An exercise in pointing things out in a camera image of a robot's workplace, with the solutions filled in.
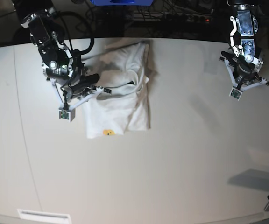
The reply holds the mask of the power strip with red light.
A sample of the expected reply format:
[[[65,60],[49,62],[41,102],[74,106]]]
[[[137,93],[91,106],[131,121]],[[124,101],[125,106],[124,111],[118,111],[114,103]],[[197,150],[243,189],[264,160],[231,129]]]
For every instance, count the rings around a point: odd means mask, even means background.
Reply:
[[[210,16],[197,14],[167,14],[165,18],[169,21],[201,24],[209,24],[212,21],[212,18]]]

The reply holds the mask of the white label strip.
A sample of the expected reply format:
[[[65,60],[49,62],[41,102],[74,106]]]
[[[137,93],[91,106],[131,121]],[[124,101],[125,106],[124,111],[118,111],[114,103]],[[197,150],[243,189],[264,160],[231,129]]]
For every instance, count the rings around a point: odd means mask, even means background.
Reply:
[[[71,217],[69,214],[39,212],[31,210],[18,209],[20,219],[45,222],[52,224],[71,224]]]

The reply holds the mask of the blue box at top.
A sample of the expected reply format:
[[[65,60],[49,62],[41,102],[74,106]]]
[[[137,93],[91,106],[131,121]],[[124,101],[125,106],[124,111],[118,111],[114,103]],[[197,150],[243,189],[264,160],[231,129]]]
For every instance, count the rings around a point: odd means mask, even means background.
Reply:
[[[96,6],[150,6],[153,0],[90,0]]]

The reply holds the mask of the white printed T-shirt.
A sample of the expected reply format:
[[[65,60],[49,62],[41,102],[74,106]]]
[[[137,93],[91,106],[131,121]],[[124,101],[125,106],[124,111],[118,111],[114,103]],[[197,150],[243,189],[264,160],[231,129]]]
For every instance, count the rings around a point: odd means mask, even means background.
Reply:
[[[150,41],[110,50],[98,57],[98,86],[111,90],[83,103],[89,139],[149,129],[148,56]]]

